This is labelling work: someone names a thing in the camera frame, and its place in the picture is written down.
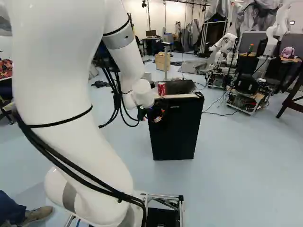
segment black strap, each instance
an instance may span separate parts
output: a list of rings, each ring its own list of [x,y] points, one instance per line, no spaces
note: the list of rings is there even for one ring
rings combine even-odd
[[[113,35],[119,31],[121,31],[123,28],[125,28],[128,25],[128,22],[129,22],[129,18],[128,18],[127,22],[124,25],[122,25],[122,27],[118,28],[117,30],[115,30],[113,32],[105,33],[105,34],[103,34],[103,36]]]
[[[74,116],[74,117],[72,117],[72,118],[63,120],[63,121],[53,122],[53,123],[49,123],[49,124],[34,124],[34,125],[28,125],[28,127],[29,127],[29,128],[32,128],[32,129],[36,129],[36,128],[46,128],[46,127],[52,127],[52,126],[56,126],[56,125],[60,125],[60,124],[65,124],[65,123],[67,123],[67,122],[71,122],[71,121],[74,121],[74,120],[76,120],[76,119],[78,119],[78,118],[83,117],[84,115],[88,114],[88,113],[91,111],[92,108],[93,108],[93,105],[91,105],[90,108],[89,108],[87,111],[85,111],[85,112],[83,112],[83,113],[81,113],[81,114],[79,114],[79,115],[77,115],[77,116]]]

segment jeans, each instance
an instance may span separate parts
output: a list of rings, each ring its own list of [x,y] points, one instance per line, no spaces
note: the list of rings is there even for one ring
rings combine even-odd
[[[12,225],[22,223],[26,207],[16,204],[4,191],[0,190],[0,226],[9,221]]]

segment gray floor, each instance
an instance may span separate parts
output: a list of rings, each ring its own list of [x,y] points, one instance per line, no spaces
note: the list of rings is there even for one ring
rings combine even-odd
[[[184,55],[183,60],[195,58]],[[181,61],[181,54],[175,53],[172,61]],[[172,66],[169,78],[182,77],[177,70]],[[155,81],[164,79],[164,73],[152,62],[146,64],[146,72],[151,72]],[[203,76],[184,76],[205,84]],[[98,76],[90,83],[96,79],[105,80]],[[97,123],[101,124],[113,108],[110,88],[90,87],[90,92]],[[206,108],[223,92],[206,88],[202,93]],[[273,96],[270,106],[253,117],[203,114],[191,161],[153,161],[146,122],[128,128],[118,117],[102,132],[128,166],[136,189],[184,195],[187,227],[301,227],[303,114],[287,109],[281,119],[275,118],[285,97]],[[217,108],[219,104],[210,111],[234,112],[225,105]],[[43,191],[50,166],[17,125],[0,122],[0,189],[29,209],[51,204]],[[46,224],[35,226],[60,227],[67,217],[57,208]]]

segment black chair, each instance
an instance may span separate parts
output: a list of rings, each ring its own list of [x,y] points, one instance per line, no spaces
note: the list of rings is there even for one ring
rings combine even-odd
[[[143,57],[142,51],[140,49],[140,46],[143,46],[143,41],[142,40],[140,41],[138,36],[136,36],[136,35],[135,35],[135,38],[136,38],[136,42],[137,42],[137,45],[138,45],[138,48],[139,48],[139,51],[140,51],[140,55],[141,55],[141,57]]]

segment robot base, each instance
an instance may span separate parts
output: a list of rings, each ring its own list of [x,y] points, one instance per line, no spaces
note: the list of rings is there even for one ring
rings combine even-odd
[[[139,193],[147,210],[146,227],[183,227],[183,195],[165,195]],[[72,221],[77,218],[70,215],[64,227],[70,227]]]

